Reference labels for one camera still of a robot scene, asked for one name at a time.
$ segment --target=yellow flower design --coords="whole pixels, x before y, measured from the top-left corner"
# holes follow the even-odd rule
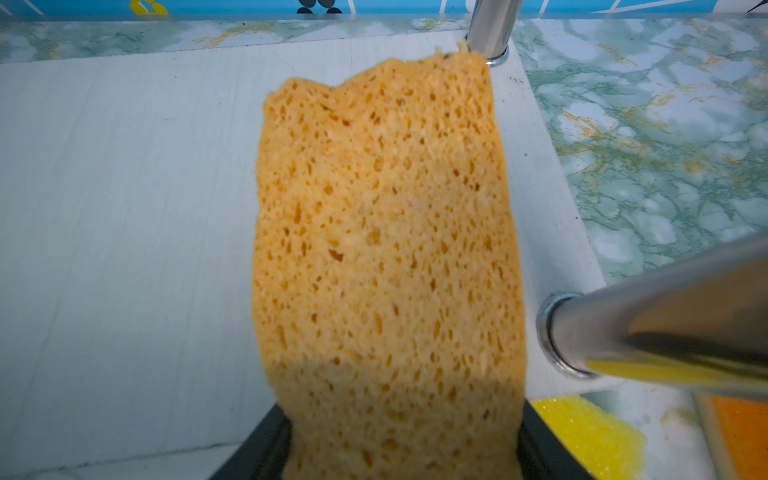
[[[168,15],[168,10],[154,0],[147,0],[150,8],[144,6],[141,0],[131,0],[131,10],[136,15]]]

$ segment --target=blue patterned background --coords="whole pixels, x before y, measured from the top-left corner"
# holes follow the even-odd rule
[[[737,0],[720,0],[723,3]],[[591,12],[708,13],[718,0],[525,0],[524,14]],[[155,13],[154,0],[0,0],[0,19],[47,16],[135,16]],[[304,13],[417,14],[470,12],[474,0],[158,0],[159,13],[171,15],[280,15]]]

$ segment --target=marble countertop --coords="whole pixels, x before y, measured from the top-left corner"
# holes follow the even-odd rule
[[[0,62],[467,26],[0,23]],[[609,284],[768,227],[768,19],[532,18],[513,38]],[[647,436],[643,478],[716,478],[689,393],[628,382],[589,398]]]

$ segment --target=metal pole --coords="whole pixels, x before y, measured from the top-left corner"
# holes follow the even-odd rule
[[[523,0],[477,0],[475,3],[467,46],[483,54],[489,65],[500,65],[507,59],[507,44],[522,3]]]
[[[542,306],[562,371],[768,399],[768,233]]]

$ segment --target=white board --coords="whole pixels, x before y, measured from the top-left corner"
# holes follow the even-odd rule
[[[274,401],[250,319],[266,94],[461,35],[0,65],[0,475],[244,439]],[[516,51],[493,81],[532,321],[602,276]],[[532,398],[599,388],[532,334]]]

